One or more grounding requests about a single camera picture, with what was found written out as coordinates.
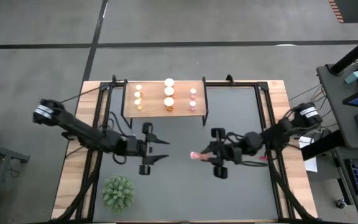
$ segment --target green succulent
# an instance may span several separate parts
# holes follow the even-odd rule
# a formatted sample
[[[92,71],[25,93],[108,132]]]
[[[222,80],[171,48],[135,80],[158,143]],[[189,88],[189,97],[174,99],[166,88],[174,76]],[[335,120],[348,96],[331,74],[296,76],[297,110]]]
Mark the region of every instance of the green succulent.
[[[134,183],[122,175],[114,175],[104,183],[101,191],[104,204],[116,213],[121,213],[134,203]]]

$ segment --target cable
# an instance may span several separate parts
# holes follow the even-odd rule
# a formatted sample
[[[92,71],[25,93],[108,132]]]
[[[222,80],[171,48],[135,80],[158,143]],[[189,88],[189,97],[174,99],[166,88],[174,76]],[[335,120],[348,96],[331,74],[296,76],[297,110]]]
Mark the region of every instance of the cable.
[[[335,124],[330,124],[330,125],[327,125],[327,126],[322,126],[323,128],[328,128],[328,127],[332,127],[332,126],[334,126],[334,125],[337,125],[337,123],[335,123]]]
[[[323,95],[325,96],[325,97],[327,97],[327,95],[326,95],[326,91],[324,90],[324,88],[323,88],[323,86],[321,85],[321,92],[323,93]]]
[[[297,149],[301,149],[300,147],[298,147],[296,145],[293,145],[293,144],[288,144],[287,146],[291,146],[291,147],[294,147],[294,148],[297,148]]]
[[[310,98],[309,101],[312,101],[312,100],[313,100],[313,98],[314,98],[315,94],[317,93],[317,91],[318,91],[318,89],[317,89],[316,91],[314,91],[314,93],[313,93],[313,95],[311,96],[311,98]]]
[[[88,91],[86,91],[86,92],[84,92],[84,93],[81,93],[81,94],[79,94],[79,95],[70,97],[69,99],[63,100],[63,101],[61,101],[60,103],[64,103],[64,102],[66,102],[66,101],[69,101],[69,100],[75,99],[75,98],[77,98],[77,97],[80,97],[80,96],[82,96],[82,95],[84,95],[84,94],[87,94],[87,93],[89,93],[89,92],[91,92],[91,91],[93,91],[93,90],[97,90],[97,89],[103,88],[103,87],[105,87],[105,86],[111,85],[111,83],[112,83],[112,82],[109,82],[109,83],[107,83],[107,84],[101,85],[101,86],[99,86],[99,87],[97,87],[97,88],[94,88],[94,89],[92,89],[92,90],[88,90]]]
[[[119,123],[118,123],[118,119],[117,119],[117,116],[116,114],[114,114],[114,112],[110,111],[110,113],[114,116],[114,119],[116,120],[116,123],[117,123],[117,127],[118,127],[118,130],[119,132],[124,136],[124,137],[127,137],[127,135],[122,131]]]
[[[12,161],[9,161],[9,171],[11,171],[11,177],[13,179],[15,179],[16,177],[18,177],[20,175],[20,172],[18,170],[15,170],[12,168],[12,164],[11,164]]]
[[[330,112],[332,112],[332,109],[330,109],[330,110],[328,111],[328,113],[326,113],[326,114],[322,115],[322,116],[321,116],[321,118],[323,118],[323,117],[327,116]]]
[[[120,162],[116,159],[116,154],[112,153],[112,159],[119,165],[124,165],[127,162],[127,156],[123,156],[124,161]]]
[[[323,108],[324,103],[326,102],[326,100],[327,100],[327,97],[325,97],[325,99],[324,99],[323,103],[321,104],[321,106],[320,106],[320,108],[319,108],[318,110],[321,110],[321,109]]]
[[[109,120],[111,121],[111,123],[112,123],[112,126],[111,126],[111,128],[109,127],[109,129],[110,130],[114,130],[114,120],[113,119],[111,119],[111,118],[109,118]]]
[[[65,156],[65,159],[67,159],[67,157],[68,157],[69,155],[73,154],[74,152],[77,152],[78,150],[80,150],[80,149],[82,149],[82,148],[84,148],[84,146],[81,146],[81,147],[79,147],[78,149],[75,149],[75,150],[72,151],[71,153],[67,154],[67,155]]]
[[[319,102],[321,99],[323,99],[323,98],[326,98],[325,96],[322,96],[322,97],[320,97],[320,98],[318,98],[317,100],[313,100],[311,103],[317,103],[317,102]]]
[[[320,85],[321,85],[321,84],[316,85],[315,87],[310,88],[309,90],[306,90],[306,91],[304,91],[303,93],[300,93],[300,94],[294,96],[293,98],[290,98],[289,101],[291,101],[291,100],[293,100],[293,99],[295,99],[295,98],[298,98],[299,96],[301,96],[301,95],[303,95],[303,94],[305,94],[305,93],[307,93],[307,92],[309,92],[309,91],[311,91],[311,90],[314,90],[315,88],[319,87]]]

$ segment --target gray floor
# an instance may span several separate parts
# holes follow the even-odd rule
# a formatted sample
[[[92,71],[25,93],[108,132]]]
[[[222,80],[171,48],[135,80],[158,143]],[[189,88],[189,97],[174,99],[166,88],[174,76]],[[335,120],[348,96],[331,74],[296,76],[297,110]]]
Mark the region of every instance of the gray floor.
[[[102,0],[0,0],[0,44],[90,43]],[[110,0],[99,42],[354,40],[358,24],[340,24],[328,0]],[[285,80],[289,98],[318,84],[315,68],[354,46],[98,49],[90,80]],[[67,142],[38,126],[40,98],[78,94],[88,49],[0,50],[0,145],[31,154],[0,196],[0,223],[48,220]],[[310,95],[293,101],[295,106]],[[66,103],[74,112],[76,101]],[[326,103],[322,113],[329,111]],[[332,114],[324,124],[333,124]],[[335,182],[312,182],[319,216],[358,222],[354,207],[334,208]]]

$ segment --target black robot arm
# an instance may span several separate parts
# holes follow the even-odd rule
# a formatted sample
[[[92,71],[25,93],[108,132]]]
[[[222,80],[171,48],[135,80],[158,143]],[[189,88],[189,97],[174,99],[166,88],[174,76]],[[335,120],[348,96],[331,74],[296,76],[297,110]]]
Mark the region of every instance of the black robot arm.
[[[292,114],[294,114],[294,119],[290,121]],[[211,136],[215,138],[215,141],[211,141],[201,153],[212,152],[216,156],[209,157],[206,162],[214,165],[216,177],[226,179],[227,169],[223,166],[224,161],[242,164],[243,155],[254,156],[262,149],[263,145],[281,151],[290,141],[290,136],[317,128],[322,121],[314,103],[300,104],[290,109],[277,124],[260,134],[249,132],[245,136],[241,136],[231,132],[226,134],[223,128],[213,128]],[[237,141],[231,140],[231,136],[235,136]]]
[[[150,165],[154,165],[160,159],[168,155],[148,156],[150,142],[159,144],[169,144],[159,140],[153,134],[151,123],[144,123],[142,132],[145,140],[136,139],[135,136],[125,136],[114,130],[98,130],[86,123],[76,119],[72,114],[65,110],[63,104],[55,100],[41,100],[40,105],[33,113],[33,122],[46,124],[47,126],[59,126],[66,130],[70,135],[76,136],[81,146],[94,151],[112,153],[113,159],[118,164],[124,164],[127,156],[141,157],[142,164],[139,168],[140,175],[150,174]],[[123,156],[124,162],[119,162],[115,156]]]

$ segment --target small wooden shelf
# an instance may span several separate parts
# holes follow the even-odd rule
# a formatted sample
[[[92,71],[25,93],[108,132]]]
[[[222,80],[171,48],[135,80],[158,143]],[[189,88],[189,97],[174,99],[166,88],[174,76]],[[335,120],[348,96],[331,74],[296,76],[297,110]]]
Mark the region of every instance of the small wooden shelf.
[[[142,109],[135,105],[137,91],[135,86],[142,85]],[[206,116],[208,103],[205,93],[204,81],[175,81],[173,111],[167,111],[164,105],[164,81],[126,82],[122,96],[122,115],[125,118],[173,117],[173,116]],[[197,90],[196,109],[190,111],[190,89]]]

